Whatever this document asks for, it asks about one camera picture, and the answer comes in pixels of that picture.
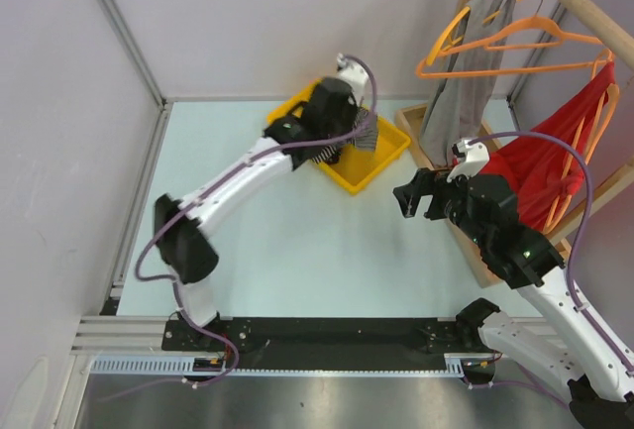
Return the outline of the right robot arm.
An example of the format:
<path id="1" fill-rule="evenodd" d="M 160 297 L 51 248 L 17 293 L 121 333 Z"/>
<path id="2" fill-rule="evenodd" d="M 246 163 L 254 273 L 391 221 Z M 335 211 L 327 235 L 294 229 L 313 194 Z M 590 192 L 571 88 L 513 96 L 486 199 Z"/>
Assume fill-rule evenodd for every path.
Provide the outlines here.
<path id="1" fill-rule="evenodd" d="M 479 249 L 497 277 L 528 301 L 564 343 L 559 348 L 523 329 L 496 305 L 480 298 L 457 316 L 459 343 L 469 351 L 499 351 L 545 382 L 584 428 L 633 425 L 633 353 L 623 342 L 611 349 L 602 319 L 575 285 L 568 285 L 565 260 L 540 232 L 522 224 L 517 199 L 500 175 L 460 175 L 420 168 L 394 188 L 404 217 L 415 215 L 422 197 L 431 199 L 425 217 L 447 219 Z"/>

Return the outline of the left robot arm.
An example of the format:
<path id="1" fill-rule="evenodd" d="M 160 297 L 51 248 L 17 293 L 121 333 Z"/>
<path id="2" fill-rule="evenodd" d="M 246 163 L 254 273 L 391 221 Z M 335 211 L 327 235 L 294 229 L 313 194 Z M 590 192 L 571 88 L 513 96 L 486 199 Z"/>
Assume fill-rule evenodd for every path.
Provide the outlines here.
<path id="1" fill-rule="evenodd" d="M 341 70 L 317 80 L 307 97 L 284 103 L 280 116 L 223 174 L 180 199 L 164 194 L 156 200 L 151 244 L 169 268 L 177 306 L 189 319 L 183 335 L 195 348 L 208 349 L 219 337 L 210 284 L 219 263 L 211 238 L 219 225 L 271 181 L 355 144 L 375 117 L 364 107 L 372 91 L 366 74 Z"/>

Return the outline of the striped tank top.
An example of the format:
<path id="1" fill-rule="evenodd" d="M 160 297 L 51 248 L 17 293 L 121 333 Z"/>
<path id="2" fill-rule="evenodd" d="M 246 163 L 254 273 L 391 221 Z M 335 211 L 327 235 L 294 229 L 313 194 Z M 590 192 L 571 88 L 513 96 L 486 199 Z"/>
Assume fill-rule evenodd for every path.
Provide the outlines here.
<path id="1" fill-rule="evenodd" d="M 358 128 L 361 128 L 361 130 L 353 137 L 322 147 L 311 160 L 314 163 L 337 163 L 345 146 L 352 146 L 361 151 L 374 152 L 378 139 L 378 120 L 377 116 L 366 107 L 358 108 L 353 129 L 356 130 Z"/>

